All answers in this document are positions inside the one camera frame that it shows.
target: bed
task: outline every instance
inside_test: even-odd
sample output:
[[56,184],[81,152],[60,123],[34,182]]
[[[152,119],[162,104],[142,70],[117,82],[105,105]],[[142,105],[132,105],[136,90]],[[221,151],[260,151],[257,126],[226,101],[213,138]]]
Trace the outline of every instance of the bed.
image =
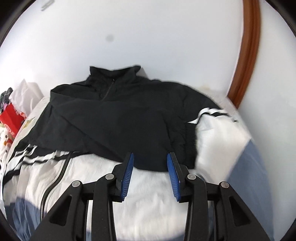
[[[234,119],[238,120],[241,127],[248,133],[246,126],[229,99],[206,89],[203,89],[202,92],[225,109]],[[12,165],[8,163],[8,160],[16,154],[15,147],[35,125],[48,102],[48,97],[43,98],[23,124],[8,153],[7,168]],[[50,157],[50,163],[47,162],[48,169],[43,167],[39,170],[39,172],[50,170],[52,176],[50,182],[44,180],[42,175],[35,177],[21,173],[17,180],[18,188],[14,190],[14,193],[12,194],[11,189],[7,187],[4,190],[4,195],[11,198],[11,201],[6,199],[5,203],[7,220],[22,240],[29,240],[40,223],[40,203],[42,203],[41,199],[44,194],[39,191],[44,190],[45,185],[50,186],[53,181],[58,179],[64,161],[57,161],[55,158],[64,154],[63,152],[54,153]],[[94,154],[72,158],[66,169],[67,175],[60,178],[58,184],[47,195],[44,202],[44,215],[73,181],[94,182],[103,175],[110,173],[116,164],[117,162],[106,160]],[[37,165],[38,163],[34,163],[26,168],[30,169]],[[267,173],[252,139],[247,141],[234,166],[230,169],[227,181],[253,212],[270,239],[273,240],[271,193]],[[5,168],[2,168],[1,172],[1,181],[3,181]],[[192,169],[190,172],[199,175],[196,169]],[[118,240],[183,240],[187,204],[176,202],[171,190],[170,178],[166,172],[150,172],[134,168],[128,196],[123,203],[113,203],[113,208]],[[87,219],[88,240],[90,240],[91,234],[90,210],[91,203]]]

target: zipper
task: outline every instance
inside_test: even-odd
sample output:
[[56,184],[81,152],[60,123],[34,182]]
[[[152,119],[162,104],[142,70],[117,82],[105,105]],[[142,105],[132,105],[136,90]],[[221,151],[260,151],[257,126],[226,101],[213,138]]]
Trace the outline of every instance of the zipper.
[[68,167],[68,164],[69,164],[69,162],[70,162],[71,154],[72,154],[72,152],[70,152],[70,153],[68,154],[68,156],[67,156],[67,158],[66,158],[66,160],[65,160],[65,163],[64,163],[64,165],[63,165],[63,167],[62,167],[62,170],[61,170],[61,172],[60,172],[58,178],[54,181],[53,184],[51,184],[51,185],[49,186],[49,188],[46,189],[46,191],[45,191],[44,194],[43,194],[43,197],[42,197],[42,199],[41,199],[41,205],[40,205],[40,222],[41,222],[42,219],[44,218],[44,208],[45,208],[45,202],[46,202],[46,199],[47,199],[49,193],[52,191],[52,189],[53,189],[57,184],[59,184],[59,182],[60,182],[61,179],[63,178],[63,176],[64,176],[64,174],[65,174],[65,172],[66,172],[66,169],[67,169],[67,167]]
[[112,86],[113,86],[114,83],[115,83],[115,81],[114,81],[114,79],[113,79],[113,81],[111,82],[111,85],[109,86],[109,88],[108,88],[108,90],[107,90],[107,93],[106,93],[105,96],[103,97],[102,101],[107,97],[107,95],[109,94],[109,92],[110,92],[110,90],[111,90],[111,88],[112,88]]

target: red paper bag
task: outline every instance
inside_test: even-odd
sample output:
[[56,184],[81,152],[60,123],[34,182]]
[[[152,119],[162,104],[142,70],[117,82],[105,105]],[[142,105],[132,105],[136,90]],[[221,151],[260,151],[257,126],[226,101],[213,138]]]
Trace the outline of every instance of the red paper bag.
[[15,110],[12,103],[10,103],[0,115],[0,121],[15,138],[25,119]]

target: wooden molding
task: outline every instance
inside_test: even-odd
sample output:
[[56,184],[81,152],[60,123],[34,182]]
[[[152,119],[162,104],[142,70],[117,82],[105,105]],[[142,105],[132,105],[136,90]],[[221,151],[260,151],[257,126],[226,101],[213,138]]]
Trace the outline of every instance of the wooden molding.
[[247,90],[257,58],[261,16],[259,0],[243,0],[244,5],[244,33],[241,50],[234,73],[228,98],[236,108],[239,107]]

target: wall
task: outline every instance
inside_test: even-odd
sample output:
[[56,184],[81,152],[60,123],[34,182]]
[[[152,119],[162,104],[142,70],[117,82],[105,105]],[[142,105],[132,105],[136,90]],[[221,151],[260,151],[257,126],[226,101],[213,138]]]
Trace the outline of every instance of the wall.
[[296,38],[272,7],[260,7],[259,53],[239,112],[265,160],[277,241],[296,218]]
[[23,78],[45,95],[89,66],[140,64],[149,78],[226,94],[242,35],[242,1],[37,0],[0,48],[0,91]]

